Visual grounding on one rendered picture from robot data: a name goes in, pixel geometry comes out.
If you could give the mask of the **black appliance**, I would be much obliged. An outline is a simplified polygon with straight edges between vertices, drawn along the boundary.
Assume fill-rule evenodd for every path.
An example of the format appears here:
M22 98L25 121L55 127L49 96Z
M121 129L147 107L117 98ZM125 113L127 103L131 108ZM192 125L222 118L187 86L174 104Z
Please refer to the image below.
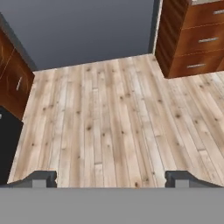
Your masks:
M8 182L23 125L22 121L0 106L0 186Z

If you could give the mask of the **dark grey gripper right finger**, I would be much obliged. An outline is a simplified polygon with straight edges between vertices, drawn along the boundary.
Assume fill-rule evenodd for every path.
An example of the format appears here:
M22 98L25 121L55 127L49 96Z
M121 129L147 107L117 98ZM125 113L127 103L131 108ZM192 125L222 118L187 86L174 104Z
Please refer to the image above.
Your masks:
M198 179L193 176L189 171L166 171L164 173L165 187L171 188L202 188L213 187L221 188L221 185L216 185L211 182Z

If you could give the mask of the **brown wooden cupboard run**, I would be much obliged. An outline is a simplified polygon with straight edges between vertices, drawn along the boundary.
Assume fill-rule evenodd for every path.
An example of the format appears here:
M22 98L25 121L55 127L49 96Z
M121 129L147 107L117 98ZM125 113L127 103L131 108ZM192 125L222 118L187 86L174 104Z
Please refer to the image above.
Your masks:
M34 73L0 28L0 106L23 119Z

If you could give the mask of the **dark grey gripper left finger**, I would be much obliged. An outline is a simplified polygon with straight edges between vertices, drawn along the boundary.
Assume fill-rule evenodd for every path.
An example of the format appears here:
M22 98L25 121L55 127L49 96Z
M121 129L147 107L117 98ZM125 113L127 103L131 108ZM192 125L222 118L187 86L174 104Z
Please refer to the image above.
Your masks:
M23 179L0 185L0 188L56 188L56 178L56 171L34 171Z

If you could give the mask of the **brown wooden drawer cabinet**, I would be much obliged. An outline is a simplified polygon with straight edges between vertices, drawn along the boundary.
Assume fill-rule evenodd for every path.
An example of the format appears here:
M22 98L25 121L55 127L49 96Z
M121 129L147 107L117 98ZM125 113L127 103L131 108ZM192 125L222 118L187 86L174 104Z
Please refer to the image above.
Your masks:
M224 72L224 0L163 0L155 57L166 79Z

